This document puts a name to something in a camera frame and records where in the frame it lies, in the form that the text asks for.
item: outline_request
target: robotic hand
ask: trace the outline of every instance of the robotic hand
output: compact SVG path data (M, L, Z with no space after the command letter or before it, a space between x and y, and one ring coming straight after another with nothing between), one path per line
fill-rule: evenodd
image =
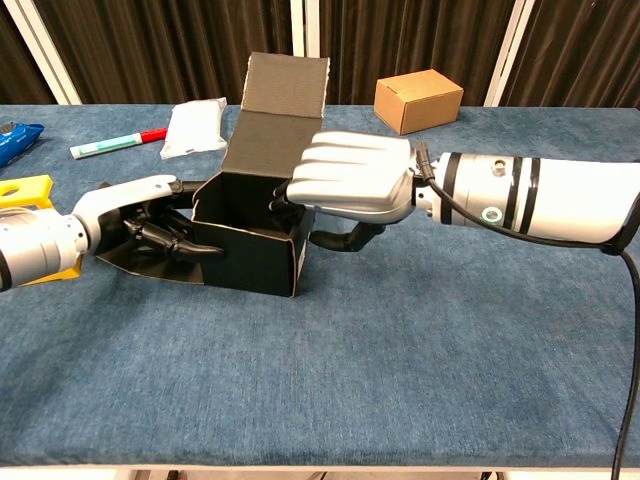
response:
M358 251L416 208L436 222L480 225L520 240L620 252L640 224L640 163L444 153L407 139L321 132L270 208L296 205L359 223L310 241Z
M73 266L133 239L139 251L187 262L220 258L219 248L192 241L191 208L201 182L156 175L86 193L69 215L53 209L0 211L0 292Z

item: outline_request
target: box lid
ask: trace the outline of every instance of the box lid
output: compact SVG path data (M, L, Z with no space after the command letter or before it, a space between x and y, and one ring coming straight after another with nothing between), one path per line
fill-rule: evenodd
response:
M222 170L287 178L322 128L329 60L253 53Z
M404 102L413 102L425 97L434 97L446 93L461 91L462 87L435 70L398 75L379 80Z

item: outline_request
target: yellow object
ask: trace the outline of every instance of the yellow object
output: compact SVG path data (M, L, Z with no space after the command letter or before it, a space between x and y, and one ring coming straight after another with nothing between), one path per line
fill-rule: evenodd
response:
M49 175L2 180L0 181L0 209L11 207L53 208L53 203L49 199L52 187L53 180ZM54 273L27 285L78 278L81 271L82 257L79 257L76 264L64 272Z

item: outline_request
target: blue fabric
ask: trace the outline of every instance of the blue fabric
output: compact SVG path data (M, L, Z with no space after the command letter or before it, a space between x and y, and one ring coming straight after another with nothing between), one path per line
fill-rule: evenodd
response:
M42 123L1 178L83 192L155 173L202 179L221 155L160 143L75 161L69 147L166 125L170 106L3 107ZM224 115L230 137L237 107ZM371 107L325 128L391 134ZM456 150L626 161L640 113L463 109L412 135ZM350 223L320 217L318 228ZM634 242L630 251L640 259ZM0 295L0 464L610 465L631 368L622 260L414 214L358 254L310 247L295 299L134 277ZM640 414L625 464L640 466Z

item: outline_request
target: white pouch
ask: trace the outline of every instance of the white pouch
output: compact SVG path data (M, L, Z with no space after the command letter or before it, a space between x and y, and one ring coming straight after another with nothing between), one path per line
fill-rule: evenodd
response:
M226 98L216 98L173 107L160 157L164 160L226 148L227 142L220 136L222 112L226 106Z

